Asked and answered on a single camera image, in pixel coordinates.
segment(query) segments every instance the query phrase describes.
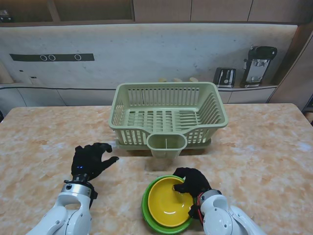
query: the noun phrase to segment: table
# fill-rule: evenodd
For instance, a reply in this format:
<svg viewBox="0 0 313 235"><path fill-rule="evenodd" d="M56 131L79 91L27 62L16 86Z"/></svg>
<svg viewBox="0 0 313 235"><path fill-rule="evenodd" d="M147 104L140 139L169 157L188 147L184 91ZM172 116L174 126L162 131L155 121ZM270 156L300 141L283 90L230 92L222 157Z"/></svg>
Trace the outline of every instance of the table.
<svg viewBox="0 0 313 235"><path fill-rule="evenodd" d="M25 234L54 205L71 179L76 146L107 142L110 106L22 107L0 124L1 234ZM142 194L177 167L199 169L212 188L242 208L268 234L313 234L313 128L292 104L227 104L229 124L206 150L184 150L175 160L150 151L113 149L120 160L92 184L92 235L146 235ZM204 232L194 221L184 234Z"/></svg>

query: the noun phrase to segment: stacked bowls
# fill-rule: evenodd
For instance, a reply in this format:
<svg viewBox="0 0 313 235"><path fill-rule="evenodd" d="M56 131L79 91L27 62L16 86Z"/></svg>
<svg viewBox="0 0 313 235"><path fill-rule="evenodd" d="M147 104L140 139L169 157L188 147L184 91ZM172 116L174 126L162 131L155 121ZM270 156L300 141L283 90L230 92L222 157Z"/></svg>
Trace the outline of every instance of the stacked bowls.
<svg viewBox="0 0 313 235"><path fill-rule="evenodd" d="M185 230L191 223L188 216L193 199L188 193L171 192L174 184L183 183L183 179L174 175L165 175L152 181L142 196L142 215L147 224L156 232L176 234Z"/></svg>

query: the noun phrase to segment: utensil holder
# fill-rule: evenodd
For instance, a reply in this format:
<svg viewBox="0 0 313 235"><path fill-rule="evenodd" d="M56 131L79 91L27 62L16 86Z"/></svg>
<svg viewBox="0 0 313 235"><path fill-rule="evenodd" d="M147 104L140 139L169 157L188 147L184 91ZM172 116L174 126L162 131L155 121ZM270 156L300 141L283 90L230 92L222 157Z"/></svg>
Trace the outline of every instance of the utensil holder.
<svg viewBox="0 0 313 235"><path fill-rule="evenodd" d="M182 134L153 133L147 138L147 146L156 158L173 159L187 146L187 138Z"/></svg>

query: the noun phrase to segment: red cable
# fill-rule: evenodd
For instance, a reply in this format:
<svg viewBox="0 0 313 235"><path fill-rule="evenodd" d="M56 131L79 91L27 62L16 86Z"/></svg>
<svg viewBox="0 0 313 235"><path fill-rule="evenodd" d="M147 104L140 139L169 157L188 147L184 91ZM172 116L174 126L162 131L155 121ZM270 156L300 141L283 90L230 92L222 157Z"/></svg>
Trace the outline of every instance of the red cable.
<svg viewBox="0 0 313 235"><path fill-rule="evenodd" d="M201 210L200 210L200 197L202 196L202 194L204 194L203 192L199 194L198 198L197 198L197 205L199 206L198 208L198 214L199 214L199 219L200 219L200 222L201 224L203 225L203 219L202 219L202 213L201 213Z"/></svg>

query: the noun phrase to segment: circular button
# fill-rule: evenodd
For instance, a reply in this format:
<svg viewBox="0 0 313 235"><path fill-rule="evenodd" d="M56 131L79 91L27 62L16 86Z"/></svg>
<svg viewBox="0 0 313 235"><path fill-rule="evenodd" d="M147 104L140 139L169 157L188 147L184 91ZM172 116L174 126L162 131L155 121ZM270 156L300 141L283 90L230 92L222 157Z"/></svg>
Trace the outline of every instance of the circular button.
<svg viewBox="0 0 313 235"><path fill-rule="evenodd" d="M74 55L74 57L75 57L75 60L78 60L78 61L82 60L82 57L79 54Z"/></svg>
<svg viewBox="0 0 313 235"><path fill-rule="evenodd" d="M72 185L67 185L66 189L70 190L72 188Z"/></svg>
<svg viewBox="0 0 313 235"><path fill-rule="evenodd" d="M40 59L41 59L42 61L47 61L47 60L48 60L48 58L47 58L45 55L41 55L41 56L40 56Z"/></svg>
<svg viewBox="0 0 313 235"><path fill-rule="evenodd" d="M49 60L55 61L55 56L54 55L49 55L48 57L49 57Z"/></svg>

